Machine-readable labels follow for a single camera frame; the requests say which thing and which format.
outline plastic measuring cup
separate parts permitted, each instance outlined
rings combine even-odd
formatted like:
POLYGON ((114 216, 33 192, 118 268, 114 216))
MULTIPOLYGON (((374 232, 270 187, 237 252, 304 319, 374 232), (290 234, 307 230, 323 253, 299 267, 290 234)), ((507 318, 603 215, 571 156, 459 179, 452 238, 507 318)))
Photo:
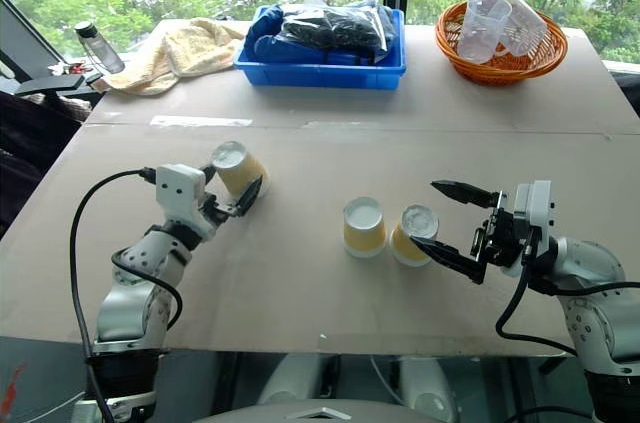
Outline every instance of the plastic measuring cup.
POLYGON ((478 64, 489 61, 496 53, 509 15, 511 3, 507 0, 469 0, 458 55, 478 64))
POLYGON ((513 56, 535 51, 547 33, 547 23, 524 0, 508 0, 511 14, 507 18, 500 42, 513 56))

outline cup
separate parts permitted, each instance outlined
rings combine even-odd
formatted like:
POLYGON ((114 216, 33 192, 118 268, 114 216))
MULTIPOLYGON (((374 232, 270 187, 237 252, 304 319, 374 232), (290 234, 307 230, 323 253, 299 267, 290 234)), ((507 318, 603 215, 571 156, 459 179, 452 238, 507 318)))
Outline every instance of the cup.
POLYGON ((379 254, 387 239, 380 203, 361 196, 347 203, 343 213, 347 252, 356 258, 371 258, 379 254))
POLYGON ((469 0, 460 31, 458 55, 478 64, 489 61, 496 53, 510 14, 511 4, 507 0, 469 0))
POLYGON ((227 141, 221 144, 213 151, 211 159, 231 198, 239 199, 251 182, 260 176, 262 186, 258 197, 264 196, 269 189, 266 170, 242 143, 227 141))
POLYGON ((500 43, 513 55, 536 51, 547 34, 547 23, 524 0, 508 0, 511 14, 504 25, 500 43))
POLYGON ((438 214, 431 208, 422 205, 408 206, 389 237, 391 253, 405 265, 414 268, 426 265, 431 258, 420 251, 409 237, 436 238, 438 225, 438 214))

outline black cable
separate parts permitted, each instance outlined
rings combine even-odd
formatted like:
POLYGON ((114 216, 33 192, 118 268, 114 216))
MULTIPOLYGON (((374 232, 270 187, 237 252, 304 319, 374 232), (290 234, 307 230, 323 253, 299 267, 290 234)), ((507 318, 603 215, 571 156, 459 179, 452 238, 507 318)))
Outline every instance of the black cable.
POLYGON ((574 410, 572 408, 565 408, 564 406, 537 406, 535 408, 529 408, 528 410, 521 411, 513 416, 510 416, 504 423, 514 423, 527 415, 533 415, 535 413, 566 413, 567 415, 581 416, 591 420, 591 415, 584 411, 574 410))
POLYGON ((93 391, 96 403, 98 404, 98 408, 100 408, 100 413, 102 413, 102 418, 107 423, 115 423, 113 419, 113 415, 107 406, 107 402, 100 391, 100 385, 98 384, 98 380, 95 375, 95 371, 93 366, 91 365, 91 358, 93 357, 93 352, 91 351, 91 342, 89 339, 89 331, 87 330, 87 322, 84 319, 84 313, 82 311, 82 304, 80 302, 80 294, 78 292, 78 269, 76 266, 76 239, 78 236, 78 225, 80 224, 80 217, 82 216, 82 212, 84 211, 85 206, 93 196, 93 194, 98 191, 100 188, 105 186, 106 184, 112 182, 113 180, 117 180, 118 178, 122 178, 130 175, 142 175, 142 170, 129 170, 122 171, 120 173, 116 173, 111 175, 95 185, 93 185, 89 191, 82 197, 80 204, 78 205, 78 209, 73 217, 73 223, 71 224, 71 232, 69 234, 69 277, 71 280, 71 298, 73 300, 73 309, 76 313, 76 318, 78 320, 78 327, 80 328, 80 337, 82 339, 82 349, 84 351, 85 362, 87 363, 87 374, 89 376, 89 383, 91 384, 91 390, 93 391))
POLYGON ((167 290, 171 294, 171 296, 173 296, 173 298, 176 300, 176 312, 174 313, 173 318, 171 318, 171 321, 169 321, 169 324, 167 325, 167 330, 170 330, 171 327, 175 325, 175 323, 178 321, 178 318, 180 318, 180 315, 182 314, 182 297, 180 296, 180 293, 178 292, 178 290, 176 290, 173 286, 171 286, 166 281, 156 278, 155 276, 151 276, 147 273, 138 271, 134 268, 129 268, 128 266, 125 266, 122 263, 120 263, 120 255, 122 255, 122 253, 124 253, 125 251, 127 251, 127 248, 120 251, 116 251, 113 255, 111 255, 111 263, 113 263, 115 266, 117 266, 121 270, 137 276, 138 278, 142 278, 143 280, 147 280, 147 281, 150 281, 151 283, 155 283, 162 289, 167 290))
POLYGON ((513 315, 514 311, 520 304, 520 301, 522 300, 522 295, 527 289, 527 285, 530 279, 531 279, 531 266, 524 265, 522 267, 522 273, 520 274, 520 280, 518 281, 518 286, 516 287, 516 291, 513 293, 513 296, 511 297, 511 301, 509 301, 509 304, 504 309, 504 312, 502 312, 502 315, 500 315, 500 318, 498 318, 498 321, 496 321, 496 332, 498 333, 499 336, 507 340, 529 341, 532 343, 539 343, 541 345, 547 345, 547 346, 556 348, 558 350, 565 351, 567 353, 572 354, 573 356, 578 356, 578 353, 576 352, 576 350, 568 346, 565 346, 562 343, 558 343, 553 340, 547 340, 546 338, 540 338, 538 336, 521 335, 518 333, 507 333, 506 331, 504 331, 504 325, 507 324, 507 321, 509 321, 509 318, 511 318, 511 315, 513 315))
POLYGON ((520 391, 520 383, 518 382, 518 376, 514 368, 513 358, 507 358, 507 369, 509 370, 509 380, 511 381, 513 403, 516 407, 516 413, 519 414, 524 411, 524 408, 522 407, 522 391, 520 391))
POLYGON ((619 290, 622 288, 640 288, 640 281, 620 281, 617 283, 606 283, 604 285, 592 286, 590 288, 584 288, 582 290, 554 290, 554 295, 557 296, 587 296, 594 293, 600 293, 601 291, 619 290))

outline water bottle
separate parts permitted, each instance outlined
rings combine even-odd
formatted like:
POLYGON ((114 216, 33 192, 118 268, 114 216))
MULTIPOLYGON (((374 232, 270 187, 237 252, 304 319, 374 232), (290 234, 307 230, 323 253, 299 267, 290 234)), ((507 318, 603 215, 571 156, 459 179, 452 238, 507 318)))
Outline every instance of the water bottle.
POLYGON ((90 60, 93 61, 89 48, 109 73, 119 73, 124 70, 124 62, 93 23, 81 21, 75 26, 75 30, 78 40, 80 40, 80 44, 87 52, 90 60))

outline clear plastic cup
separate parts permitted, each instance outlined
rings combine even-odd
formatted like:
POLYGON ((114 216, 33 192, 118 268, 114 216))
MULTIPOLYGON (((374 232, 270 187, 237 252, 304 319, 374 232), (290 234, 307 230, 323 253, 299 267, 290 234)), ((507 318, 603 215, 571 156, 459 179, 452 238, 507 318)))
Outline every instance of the clear plastic cup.
POLYGON ((351 256, 371 258, 385 247, 387 231, 382 206, 373 198, 361 196, 344 207, 344 247, 351 256))
POLYGON ((507 0, 469 0, 458 55, 478 64, 489 61, 496 53, 510 14, 511 4, 507 0))
POLYGON ((513 56, 536 51, 547 33, 547 23, 524 0, 508 0, 511 14, 507 18, 500 42, 513 56))

